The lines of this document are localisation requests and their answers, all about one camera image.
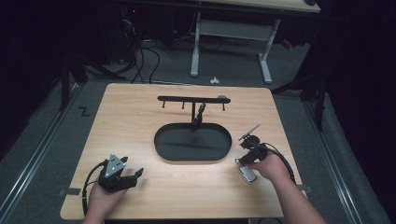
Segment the small white object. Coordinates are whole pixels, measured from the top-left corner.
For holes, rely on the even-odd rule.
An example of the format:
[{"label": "small white object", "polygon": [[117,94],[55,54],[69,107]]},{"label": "small white object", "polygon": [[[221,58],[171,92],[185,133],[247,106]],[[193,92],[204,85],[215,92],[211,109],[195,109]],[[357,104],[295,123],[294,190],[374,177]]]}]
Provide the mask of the small white object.
[{"label": "small white object", "polygon": [[210,83],[212,83],[212,84],[220,84],[220,81],[218,81],[218,79],[216,77],[213,77],[213,79],[210,80]]}]

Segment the dark background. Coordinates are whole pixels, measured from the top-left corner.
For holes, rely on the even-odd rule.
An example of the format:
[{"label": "dark background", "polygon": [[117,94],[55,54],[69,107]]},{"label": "dark background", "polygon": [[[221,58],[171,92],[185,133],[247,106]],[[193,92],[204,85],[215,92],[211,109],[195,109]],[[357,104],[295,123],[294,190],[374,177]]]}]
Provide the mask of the dark background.
[{"label": "dark background", "polygon": [[[395,222],[395,1],[318,3],[322,14],[347,20],[319,23],[318,33],[317,23],[296,26],[285,21],[276,41],[312,43],[296,79],[327,74],[326,90],[346,139],[378,200]],[[111,32],[101,12],[90,4],[73,1],[0,1],[1,158],[59,79],[64,55],[76,51],[98,63],[109,63],[107,41]],[[188,29],[190,24],[182,21],[190,21],[191,12],[165,10],[161,18],[162,23],[144,20],[150,27],[147,33],[171,43],[174,30],[183,33]]]}]

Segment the cable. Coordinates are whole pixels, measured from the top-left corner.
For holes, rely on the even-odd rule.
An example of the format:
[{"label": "cable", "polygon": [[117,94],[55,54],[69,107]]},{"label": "cable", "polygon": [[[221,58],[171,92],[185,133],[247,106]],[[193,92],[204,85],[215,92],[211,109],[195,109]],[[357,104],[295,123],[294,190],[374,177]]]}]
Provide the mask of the cable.
[{"label": "cable", "polygon": [[[262,221],[264,221],[265,219],[266,218],[259,218],[259,220],[257,220],[257,224],[262,224]],[[275,217],[273,219],[276,220],[278,223],[283,224],[283,222],[279,218]]]},{"label": "cable", "polygon": [[279,150],[277,150],[276,147],[274,147],[273,145],[268,144],[268,143],[261,143],[261,144],[258,145],[258,147],[261,147],[261,148],[263,148],[264,150],[268,150],[268,151],[274,153],[275,155],[277,155],[277,156],[283,161],[283,163],[285,163],[286,168],[288,169],[288,172],[289,172],[289,176],[290,176],[291,181],[293,181],[293,183],[296,184],[296,180],[295,180],[295,178],[294,178],[294,172],[293,172],[293,170],[291,169],[291,166],[290,166],[289,162],[288,162],[288,161],[286,160],[286,158],[282,155],[282,153],[280,153]]},{"label": "cable", "polygon": [[195,17],[196,17],[196,12],[194,12],[194,15],[192,16],[192,21],[191,21],[191,25],[190,25],[189,31],[185,35],[183,35],[181,38],[174,39],[174,41],[183,40],[185,38],[190,38],[191,36],[193,36],[193,35],[189,35],[189,34],[190,34],[191,30],[192,30],[192,26],[194,25]]},{"label": "cable", "polygon": [[142,75],[140,74],[140,71],[143,68],[143,65],[145,64],[145,56],[143,55],[143,50],[142,50],[142,44],[140,43],[139,45],[139,49],[140,49],[140,54],[142,55],[142,63],[140,65],[140,68],[137,66],[137,62],[136,62],[136,69],[137,69],[137,73],[136,75],[134,75],[134,78],[131,81],[131,84],[134,83],[134,81],[136,80],[137,76],[140,76],[141,80],[142,80],[142,84],[145,83],[145,80],[143,79]]},{"label": "cable", "polygon": [[95,172],[99,167],[101,166],[106,166],[108,163],[108,160],[104,160],[102,162],[100,162],[99,164],[97,164],[95,167],[93,167],[93,169],[90,171],[90,173],[87,176],[87,179],[85,180],[85,184],[84,184],[84,188],[82,189],[82,210],[84,211],[84,216],[87,215],[88,212],[88,204],[87,204],[87,187],[88,185],[90,185],[91,183],[88,183],[91,179],[91,175],[93,174],[93,172]]},{"label": "cable", "polygon": [[149,50],[149,51],[155,53],[155,54],[157,55],[157,58],[158,58],[157,65],[155,65],[154,70],[152,70],[152,72],[151,72],[151,74],[149,75],[149,78],[148,78],[148,83],[149,83],[149,84],[152,84],[152,82],[151,82],[152,75],[153,75],[154,72],[157,70],[158,66],[160,65],[160,55],[159,55],[157,52],[155,52],[154,50],[152,50],[152,49],[146,49],[146,50]]}]

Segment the wooden table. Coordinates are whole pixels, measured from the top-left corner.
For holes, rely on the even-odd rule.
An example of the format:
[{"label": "wooden table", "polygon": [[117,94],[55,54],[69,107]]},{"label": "wooden table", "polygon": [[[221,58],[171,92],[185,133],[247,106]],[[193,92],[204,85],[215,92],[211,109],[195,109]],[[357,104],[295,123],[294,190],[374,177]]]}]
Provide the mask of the wooden table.
[{"label": "wooden table", "polygon": [[[154,135],[164,124],[191,122],[191,104],[163,102],[158,95],[218,97],[231,102],[207,105],[204,122],[225,127],[233,144],[219,161],[166,161],[154,146]],[[235,158],[247,154],[238,142],[257,123],[253,134],[270,143],[290,162],[301,184],[288,139],[272,94],[264,88],[110,84],[106,88],[70,188],[82,189],[89,171],[111,153],[129,160],[122,175],[144,168],[135,188],[129,189],[109,216],[115,219],[282,217],[276,192],[261,177],[247,183]],[[92,176],[99,174],[100,169]],[[83,219],[81,196],[67,195],[64,219]]]}]

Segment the black wall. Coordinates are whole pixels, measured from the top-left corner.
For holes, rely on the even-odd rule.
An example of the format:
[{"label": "black wall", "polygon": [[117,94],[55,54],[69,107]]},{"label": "black wall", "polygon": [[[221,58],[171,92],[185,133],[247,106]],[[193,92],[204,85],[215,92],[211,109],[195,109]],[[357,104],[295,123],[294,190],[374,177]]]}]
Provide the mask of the black wall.
[{"label": "black wall", "polygon": [[378,200],[396,222],[396,3],[334,1],[296,79],[324,73],[337,118]]},{"label": "black wall", "polygon": [[43,1],[0,2],[0,159],[61,72],[56,20]]}]

